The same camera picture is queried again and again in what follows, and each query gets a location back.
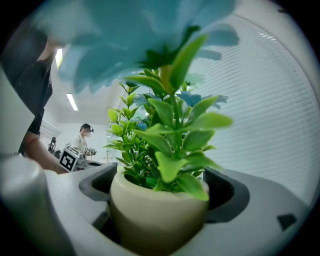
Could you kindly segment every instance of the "cream flower pot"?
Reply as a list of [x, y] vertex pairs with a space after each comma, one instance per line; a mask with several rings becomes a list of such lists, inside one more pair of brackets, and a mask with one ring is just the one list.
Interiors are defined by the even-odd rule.
[[[209, 192], [205, 182], [203, 187]], [[209, 201], [140, 187], [120, 172], [113, 178], [110, 194], [121, 244], [140, 255], [173, 253], [202, 228], [209, 209]]]

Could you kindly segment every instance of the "ceiling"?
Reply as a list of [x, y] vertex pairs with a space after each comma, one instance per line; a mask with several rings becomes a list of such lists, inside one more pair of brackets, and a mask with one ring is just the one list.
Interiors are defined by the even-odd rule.
[[[121, 104], [119, 96], [125, 94], [118, 82], [119, 80], [114, 80], [109, 87], [102, 87], [95, 94], [89, 92], [88, 88], [75, 93], [71, 83], [59, 78], [54, 61], [51, 66], [53, 90], [51, 101], [58, 109], [57, 121], [60, 123], [106, 124], [108, 109], [117, 108]], [[67, 93], [72, 93], [78, 111], [72, 109]]]

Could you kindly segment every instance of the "white wall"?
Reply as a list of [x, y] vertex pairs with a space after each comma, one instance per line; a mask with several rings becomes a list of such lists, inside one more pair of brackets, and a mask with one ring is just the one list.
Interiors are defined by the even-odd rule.
[[299, 62], [313, 90], [320, 99], [320, 66], [317, 56], [304, 33], [287, 13], [267, 0], [241, 0], [235, 14], [271, 33]]
[[56, 126], [60, 115], [60, 109], [55, 101], [55, 97], [51, 96], [44, 107], [43, 120], [52, 126]]
[[[56, 148], [62, 150], [71, 139], [79, 133], [80, 127], [83, 123], [57, 123], [56, 127], [61, 130], [61, 134], [56, 138]], [[91, 137], [85, 138], [89, 148], [96, 150], [96, 155], [92, 160], [98, 162], [105, 162], [106, 149], [102, 148], [107, 144], [107, 126], [101, 124], [89, 123], [94, 129]]]

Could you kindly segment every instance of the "black t-shirt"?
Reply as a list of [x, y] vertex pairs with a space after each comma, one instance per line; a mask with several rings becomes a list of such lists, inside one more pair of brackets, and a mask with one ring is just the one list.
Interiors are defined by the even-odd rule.
[[37, 135], [40, 134], [44, 107], [52, 95], [50, 71], [54, 55], [37, 61], [46, 43], [46, 35], [26, 21], [11, 37], [0, 56], [9, 82], [35, 116], [28, 131]]

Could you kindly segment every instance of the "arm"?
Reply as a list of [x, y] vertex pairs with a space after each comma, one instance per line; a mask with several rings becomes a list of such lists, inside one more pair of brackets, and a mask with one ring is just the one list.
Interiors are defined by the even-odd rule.
[[52, 170], [57, 174], [67, 173], [67, 171], [59, 165], [59, 160], [49, 153], [39, 139], [39, 135], [27, 131], [23, 139], [25, 155], [38, 162], [45, 170]]

